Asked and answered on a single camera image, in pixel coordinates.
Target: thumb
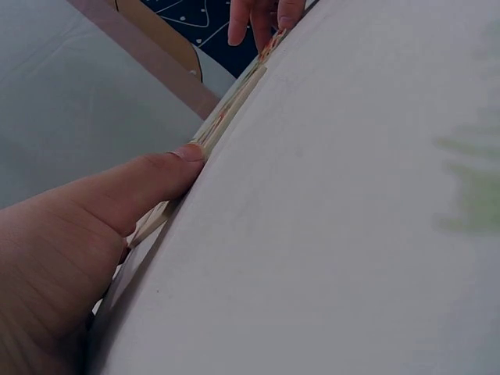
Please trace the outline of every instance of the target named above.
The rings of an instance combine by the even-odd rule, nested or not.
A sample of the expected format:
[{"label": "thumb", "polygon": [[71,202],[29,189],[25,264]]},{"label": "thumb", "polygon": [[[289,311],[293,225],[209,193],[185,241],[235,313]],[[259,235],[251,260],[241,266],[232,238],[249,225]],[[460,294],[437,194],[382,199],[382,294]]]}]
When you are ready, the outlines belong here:
[{"label": "thumb", "polygon": [[278,3],[278,27],[280,30],[290,30],[302,17],[305,0],[280,0]]},{"label": "thumb", "polygon": [[126,237],[155,205],[180,197],[195,182],[204,163],[201,147],[188,144],[175,152],[140,156],[52,192]]}]

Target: gray fabric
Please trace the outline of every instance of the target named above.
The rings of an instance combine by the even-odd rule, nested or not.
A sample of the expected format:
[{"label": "gray fabric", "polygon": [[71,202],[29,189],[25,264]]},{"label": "gray fabric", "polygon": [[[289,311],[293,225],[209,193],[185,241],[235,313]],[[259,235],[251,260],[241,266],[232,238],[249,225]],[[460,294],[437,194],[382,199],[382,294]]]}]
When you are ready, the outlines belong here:
[{"label": "gray fabric", "polygon": [[0,10],[0,208],[167,151],[201,125],[64,0],[3,0]]}]

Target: brown cardboard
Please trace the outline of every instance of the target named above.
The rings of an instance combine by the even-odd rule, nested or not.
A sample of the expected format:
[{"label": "brown cardboard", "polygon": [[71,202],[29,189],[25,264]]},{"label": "brown cardboard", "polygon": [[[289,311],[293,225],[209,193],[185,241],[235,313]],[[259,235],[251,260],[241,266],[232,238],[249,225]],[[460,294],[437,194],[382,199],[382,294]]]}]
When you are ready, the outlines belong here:
[{"label": "brown cardboard", "polygon": [[[203,120],[213,111],[219,99],[170,53],[117,13],[113,5],[114,0],[67,1],[134,57]],[[112,2],[113,8],[109,6],[109,2]]]},{"label": "brown cardboard", "polygon": [[193,45],[140,0],[106,0],[199,80],[202,71]]}]

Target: hand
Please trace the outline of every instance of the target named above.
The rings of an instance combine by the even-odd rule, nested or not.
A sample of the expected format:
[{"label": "hand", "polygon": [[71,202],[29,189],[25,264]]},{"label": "hand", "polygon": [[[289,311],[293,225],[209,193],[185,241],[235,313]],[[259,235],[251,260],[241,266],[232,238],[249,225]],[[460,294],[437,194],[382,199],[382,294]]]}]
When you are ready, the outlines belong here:
[{"label": "hand", "polygon": [[231,0],[229,44],[239,45],[252,23],[257,49],[261,52],[271,39],[271,27],[290,30],[304,13],[305,0]]},{"label": "hand", "polygon": [[202,150],[142,156],[0,211],[0,373],[79,373],[85,320],[109,286],[124,238],[177,198]]}]

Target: dark blue mat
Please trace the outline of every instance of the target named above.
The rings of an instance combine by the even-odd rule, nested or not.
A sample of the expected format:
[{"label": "dark blue mat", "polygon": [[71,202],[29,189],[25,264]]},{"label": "dark blue mat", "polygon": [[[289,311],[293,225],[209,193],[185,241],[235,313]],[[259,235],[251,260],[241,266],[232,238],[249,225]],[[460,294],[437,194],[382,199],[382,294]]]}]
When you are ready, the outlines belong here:
[{"label": "dark blue mat", "polygon": [[229,0],[142,0],[193,45],[238,77],[257,56],[252,29],[243,43],[227,44]]}]

